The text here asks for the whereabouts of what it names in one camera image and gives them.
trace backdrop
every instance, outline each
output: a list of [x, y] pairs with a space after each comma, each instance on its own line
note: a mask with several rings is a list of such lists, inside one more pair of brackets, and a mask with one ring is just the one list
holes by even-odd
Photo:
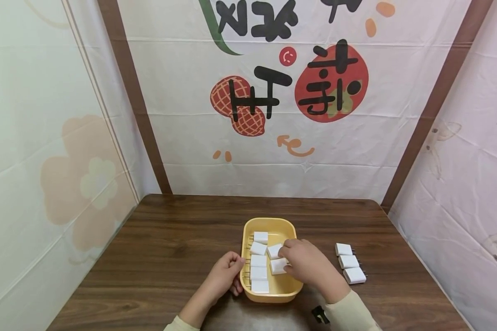
[[117, 2], [174, 193], [381, 203], [470, 1], [333, 2]]
[[389, 216], [471, 325], [497, 331], [497, 0]]

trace white cloth backdrop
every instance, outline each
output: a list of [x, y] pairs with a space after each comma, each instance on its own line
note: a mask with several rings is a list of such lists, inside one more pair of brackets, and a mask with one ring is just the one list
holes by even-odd
[[[268, 2], [277, 15], [288, 1]], [[296, 1], [298, 23], [287, 25], [291, 37], [267, 42], [252, 37], [251, 28], [263, 17], [254, 14], [254, 1], [247, 1], [248, 33], [239, 36], [228, 24], [223, 31], [225, 45], [242, 54], [235, 56], [213, 42], [197, 0], [118, 0], [173, 192], [381, 202], [469, 5], [469, 0], [390, 2], [395, 7], [390, 17], [376, 10], [379, 1], [364, 0], [353, 13], [339, 6], [330, 24], [331, 7], [320, 0]], [[218, 2], [201, 3], [210, 4], [217, 24]], [[231, 4], [239, 9], [238, 1], [225, 1]], [[365, 29], [370, 18], [377, 25], [372, 37]], [[366, 96], [352, 114], [319, 123], [299, 110], [295, 86], [315, 58], [314, 46], [326, 49], [340, 39], [368, 67]], [[296, 62], [287, 67], [280, 63], [285, 46], [297, 52]], [[210, 92], [221, 79], [235, 75], [254, 86], [257, 97], [265, 97], [267, 85], [255, 77], [256, 66], [288, 74], [293, 83], [274, 85], [280, 104], [266, 120], [265, 133], [246, 137], [235, 132], [228, 114], [214, 110]], [[329, 69], [335, 89], [335, 69]], [[354, 71], [358, 65], [350, 65], [346, 75]], [[259, 108], [266, 113], [266, 107]], [[293, 153], [314, 152], [295, 156], [287, 146], [278, 146], [283, 135], [289, 136]]]
[[389, 216], [471, 325], [497, 331], [497, 0], [433, 129]]

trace beige sleeve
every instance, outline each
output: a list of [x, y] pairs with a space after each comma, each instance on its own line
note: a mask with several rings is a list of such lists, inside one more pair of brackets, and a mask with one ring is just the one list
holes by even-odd
[[173, 322], [166, 326], [164, 331], [199, 331], [199, 329], [188, 325], [185, 321], [181, 320], [178, 316], [175, 317]]
[[327, 304], [324, 313], [332, 331], [381, 331], [363, 300], [353, 291], [339, 302]]

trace hand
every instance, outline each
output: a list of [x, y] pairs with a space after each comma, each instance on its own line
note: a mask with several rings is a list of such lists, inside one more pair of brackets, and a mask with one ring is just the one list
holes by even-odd
[[203, 292], [207, 293], [214, 303], [228, 290], [235, 296], [240, 295], [243, 292], [243, 287], [239, 281], [239, 272], [244, 265], [244, 258], [229, 251], [212, 267], [199, 290], [202, 289]]
[[194, 293], [179, 317], [194, 328], [200, 328], [210, 308], [230, 289], [235, 296], [243, 291], [239, 282], [239, 272], [245, 259], [229, 251], [210, 270], [201, 287]]
[[314, 244], [302, 239], [288, 239], [278, 252], [289, 261], [284, 270], [294, 279], [314, 286], [327, 303], [342, 300], [349, 292], [343, 276]]

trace finger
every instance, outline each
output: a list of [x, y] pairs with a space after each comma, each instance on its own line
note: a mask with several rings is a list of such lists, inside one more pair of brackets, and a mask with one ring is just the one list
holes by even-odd
[[280, 250], [278, 251], [278, 256], [287, 258], [287, 257], [289, 257], [290, 250], [291, 250], [291, 248], [284, 246], [284, 247], [280, 248]]
[[236, 297], [239, 295], [239, 292], [237, 291], [237, 288], [234, 285], [230, 286], [230, 292], [232, 292], [232, 294], [235, 295]]
[[234, 280], [235, 276], [238, 275], [238, 273], [241, 271], [241, 269], [243, 269], [244, 266], [245, 266], [245, 259], [240, 258], [237, 261], [235, 261], [230, 268], [228, 268], [228, 272], [230, 273], [232, 280]]
[[283, 270], [288, 274], [288, 275], [291, 275], [294, 279], [296, 279], [296, 273], [295, 273], [295, 269], [290, 266], [290, 265], [286, 265], [284, 266]]
[[240, 258], [239, 254], [237, 254], [234, 251], [229, 251], [228, 253], [223, 255], [223, 257], [221, 257], [221, 260], [230, 262], [230, 261], [235, 261], [238, 258]]
[[287, 239], [286, 241], [283, 242], [283, 246], [291, 248], [299, 243], [300, 240], [298, 239]]
[[234, 286], [239, 293], [243, 292], [243, 286], [241, 285], [239, 278], [234, 278]]

